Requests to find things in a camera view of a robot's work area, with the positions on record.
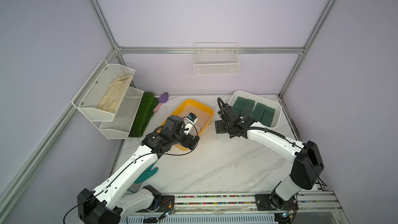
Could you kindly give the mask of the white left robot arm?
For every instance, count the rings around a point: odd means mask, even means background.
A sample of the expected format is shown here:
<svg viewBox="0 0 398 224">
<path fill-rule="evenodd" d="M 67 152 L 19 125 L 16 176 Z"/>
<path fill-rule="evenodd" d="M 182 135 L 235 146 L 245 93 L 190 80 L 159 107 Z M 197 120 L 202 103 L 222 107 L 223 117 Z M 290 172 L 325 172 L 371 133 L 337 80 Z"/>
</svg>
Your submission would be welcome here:
<svg viewBox="0 0 398 224">
<path fill-rule="evenodd" d="M 78 217 L 84 224 L 117 224 L 135 212 L 155 212 L 161 207 L 161 193 L 147 185 L 136 193 L 125 192 L 174 145 L 193 151 L 200 137 L 191 135 L 198 118 L 171 115 L 164 125 L 147 134 L 141 145 L 113 175 L 93 190 L 83 189 L 77 196 Z"/>
</svg>

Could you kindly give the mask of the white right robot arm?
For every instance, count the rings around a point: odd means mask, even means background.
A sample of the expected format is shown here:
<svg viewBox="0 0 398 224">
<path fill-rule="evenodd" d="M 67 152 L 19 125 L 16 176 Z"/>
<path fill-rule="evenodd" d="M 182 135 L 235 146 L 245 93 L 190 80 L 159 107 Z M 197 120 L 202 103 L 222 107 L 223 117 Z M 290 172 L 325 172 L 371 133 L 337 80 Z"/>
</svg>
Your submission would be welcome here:
<svg viewBox="0 0 398 224">
<path fill-rule="evenodd" d="M 303 143 L 290 139 L 264 126 L 251 116 L 240 116 L 235 109 L 217 98 L 218 115 L 229 138 L 245 138 L 262 144 L 284 157 L 292 164 L 290 174 L 270 194 L 256 195 L 261 210 L 293 208 L 295 196 L 302 190 L 311 190 L 324 170 L 316 143 Z"/>
</svg>

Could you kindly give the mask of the clear ribbed pencil case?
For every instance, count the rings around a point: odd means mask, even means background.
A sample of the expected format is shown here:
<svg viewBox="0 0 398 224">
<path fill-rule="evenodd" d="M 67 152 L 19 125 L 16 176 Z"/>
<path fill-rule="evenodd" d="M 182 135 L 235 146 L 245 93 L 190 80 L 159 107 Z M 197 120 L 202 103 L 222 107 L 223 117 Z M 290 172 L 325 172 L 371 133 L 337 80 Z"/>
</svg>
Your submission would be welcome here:
<svg viewBox="0 0 398 224">
<path fill-rule="evenodd" d="M 187 105 L 184 108 L 185 111 L 187 111 L 188 113 L 193 113 L 197 116 L 198 119 L 204 121 L 204 122 L 209 122 L 212 119 L 212 114 L 209 114 L 207 112 L 205 112 L 202 109 L 199 109 L 198 107 L 195 107 L 193 105 Z"/>
<path fill-rule="evenodd" d="M 196 121 L 196 123 L 194 124 L 196 130 L 198 131 L 198 135 L 200 136 L 203 132 L 203 130 L 208 126 L 208 122 L 204 122 L 200 119 L 198 119 Z"/>
</svg>

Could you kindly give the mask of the green pencil case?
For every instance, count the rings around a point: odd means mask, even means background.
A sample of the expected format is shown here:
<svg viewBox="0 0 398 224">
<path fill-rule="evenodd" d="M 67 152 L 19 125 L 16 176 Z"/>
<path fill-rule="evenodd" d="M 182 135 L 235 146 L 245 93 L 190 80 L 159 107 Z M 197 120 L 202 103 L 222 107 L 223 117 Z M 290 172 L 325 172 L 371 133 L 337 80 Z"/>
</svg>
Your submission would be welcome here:
<svg viewBox="0 0 398 224">
<path fill-rule="evenodd" d="M 243 110 L 243 107 L 244 107 L 245 103 L 246 103 L 246 99 L 243 98 L 243 97 L 238 96 L 236 101 L 235 101 L 235 103 L 234 103 L 234 105 L 233 105 L 234 110 L 236 110 L 237 113 L 240 114 L 241 111 Z"/>
<path fill-rule="evenodd" d="M 254 100 L 246 99 L 242 107 L 242 110 L 240 112 L 240 115 L 242 117 L 251 116 L 255 103 L 256 102 Z"/>
<path fill-rule="evenodd" d="M 261 123 L 267 127 L 271 127 L 276 110 L 272 107 L 267 106 L 261 118 Z"/>
<path fill-rule="evenodd" d="M 254 108 L 252 114 L 251 114 L 251 117 L 253 119 L 255 119 L 256 121 L 261 122 L 261 120 L 263 118 L 263 115 L 264 115 L 264 112 L 266 110 L 266 107 L 267 106 L 262 104 L 262 103 L 257 103 L 255 105 L 255 108 Z"/>
</svg>

